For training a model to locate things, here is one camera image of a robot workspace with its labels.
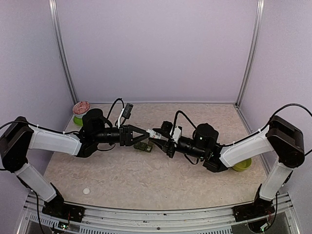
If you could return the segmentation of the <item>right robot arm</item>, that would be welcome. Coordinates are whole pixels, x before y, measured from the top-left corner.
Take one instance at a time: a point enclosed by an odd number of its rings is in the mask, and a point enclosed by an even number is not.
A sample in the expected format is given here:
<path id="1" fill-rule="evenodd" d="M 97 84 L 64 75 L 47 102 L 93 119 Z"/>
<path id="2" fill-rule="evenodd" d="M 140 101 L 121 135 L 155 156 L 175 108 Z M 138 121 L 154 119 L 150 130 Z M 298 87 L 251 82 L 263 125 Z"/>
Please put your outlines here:
<path id="1" fill-rule="evenodd" d="M 301 166 L 308 153 L 304 150 L 304 137 L 300 129 L 273 113 L 268 122 L 256 132 L 231 144 L 219 144 L 219 133 L 210 124 L 202 123 L 194 127 L 191 138 L 182 135 L 182 127 L 165 121 L 153 131 L 160 138 L 149 138 L 168 157 L 176 152 L 186 158 L 194 157 L 203 166 L 219 173 L 254 156 L 275 152 L 277 160 L 266 180 L 257 189 L 255 199 L 249 206 L 253 216 L 260 216 L 271 205 L 278 190 L 287 182 L 295 168 Z"/>

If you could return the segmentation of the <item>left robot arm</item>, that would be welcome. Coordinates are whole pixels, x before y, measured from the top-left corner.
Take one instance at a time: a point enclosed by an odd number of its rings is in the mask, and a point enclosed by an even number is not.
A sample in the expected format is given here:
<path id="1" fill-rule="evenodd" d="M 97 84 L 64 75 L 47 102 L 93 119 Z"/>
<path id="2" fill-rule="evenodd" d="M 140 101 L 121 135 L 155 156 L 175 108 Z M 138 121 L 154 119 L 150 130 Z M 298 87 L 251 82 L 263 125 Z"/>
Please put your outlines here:
<path id="1" fill-rule="evenodd" d="M 68 213 L 68 205 L 59 191 L 28 162 L 28 150 L 46 150 L 87 158 L 98 150 L 99 144 L 132 146 L 150 136 L 146 130 L 133 125 L 113 126 L 98 108 L 82 116 L 82 127 L 76 133 L 43 128 L 28 122 L 25 117 L 18 117 L 4 126 L 7 129 L 0 137 L 3 169 L 14 173 L 43 199 L 46 208 L 59 217 Z"/>

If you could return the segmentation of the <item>white bottle cap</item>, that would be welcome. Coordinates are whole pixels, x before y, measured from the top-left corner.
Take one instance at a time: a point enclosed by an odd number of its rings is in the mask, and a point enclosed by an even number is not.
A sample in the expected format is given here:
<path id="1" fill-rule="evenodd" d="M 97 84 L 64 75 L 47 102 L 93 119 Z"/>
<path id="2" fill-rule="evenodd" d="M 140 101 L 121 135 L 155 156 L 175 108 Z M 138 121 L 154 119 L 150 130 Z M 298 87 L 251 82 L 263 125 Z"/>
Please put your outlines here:
<path id="1" fill-rule="evenodd" d="M 84 188 L 84 189 L 83 189 L 83 193 L 84 193 L 85 195 L 88 195 L 88 194 L 90 193 L 90 189 L 89 189 L 89 188 Z"/>

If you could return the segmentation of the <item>green weekly pill organizer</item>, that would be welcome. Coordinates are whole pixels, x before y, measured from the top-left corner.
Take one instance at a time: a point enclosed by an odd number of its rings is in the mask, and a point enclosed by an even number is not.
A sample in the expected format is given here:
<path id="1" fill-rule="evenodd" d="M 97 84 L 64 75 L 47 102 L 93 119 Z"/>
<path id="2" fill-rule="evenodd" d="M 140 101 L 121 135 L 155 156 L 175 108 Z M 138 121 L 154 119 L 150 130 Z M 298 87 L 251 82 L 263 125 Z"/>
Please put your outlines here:
<path id="1" fill-rule="evenodd" d="M 153 149 L 153 146 L 152 144 L 148 144 L 148 143 L 145 143 L 145 142 L 139 142 L 139 143 L 136 143 L 134 145 L 134 148 L 137 149 L 137 150 L 140 150 L 140 151 L 144 151 L 144 152 L 148 152 L 150 153 Z"/>

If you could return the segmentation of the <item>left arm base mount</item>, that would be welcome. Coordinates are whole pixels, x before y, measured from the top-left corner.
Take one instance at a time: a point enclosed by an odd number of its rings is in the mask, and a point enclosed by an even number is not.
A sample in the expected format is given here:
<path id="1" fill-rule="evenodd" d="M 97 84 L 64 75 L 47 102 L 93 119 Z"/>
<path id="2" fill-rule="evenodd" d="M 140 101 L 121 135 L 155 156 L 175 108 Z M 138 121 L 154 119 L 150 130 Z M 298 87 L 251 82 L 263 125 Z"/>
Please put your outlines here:
<path id="1" fill-rule="evenodd" d="M 44 202 L 42 213 L 53 217 L 66 219 L 68 221 L 82 222 L 85 208 L 78 205 L 71 205 L 64 202 L 64 198 L 58 189 L 51 183 L 56 196 L 49 202 Z"/>

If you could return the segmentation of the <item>small white pill bottle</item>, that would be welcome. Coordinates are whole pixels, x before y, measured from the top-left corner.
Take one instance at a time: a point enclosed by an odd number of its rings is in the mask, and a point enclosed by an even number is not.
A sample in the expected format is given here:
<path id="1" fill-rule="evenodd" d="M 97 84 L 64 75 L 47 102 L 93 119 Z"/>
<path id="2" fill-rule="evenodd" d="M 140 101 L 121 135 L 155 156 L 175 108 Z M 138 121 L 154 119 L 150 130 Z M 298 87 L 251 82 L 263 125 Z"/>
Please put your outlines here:
<path id="1" fill-rule="evenodd" d="M 148 129 L 146 132 L 149 133 L 149 138 L 161 139 L 162 135 L 152 129 Z"/>

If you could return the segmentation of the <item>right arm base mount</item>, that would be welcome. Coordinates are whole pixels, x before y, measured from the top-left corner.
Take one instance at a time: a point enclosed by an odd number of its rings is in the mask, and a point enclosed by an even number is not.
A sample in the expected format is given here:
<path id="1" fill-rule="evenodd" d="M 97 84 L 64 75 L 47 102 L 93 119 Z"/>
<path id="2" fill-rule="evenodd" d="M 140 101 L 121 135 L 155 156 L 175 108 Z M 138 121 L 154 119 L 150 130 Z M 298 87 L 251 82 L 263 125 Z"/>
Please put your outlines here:
<path id="1" fill-rule="evenodd" d="M 260 198 L 259 192 L 261 187 L 262 184 L 258 187 L 253 202 L 232 208 L 236 222 L 262 217 L 275 212 L 272 200 L 266 201 Z"/>

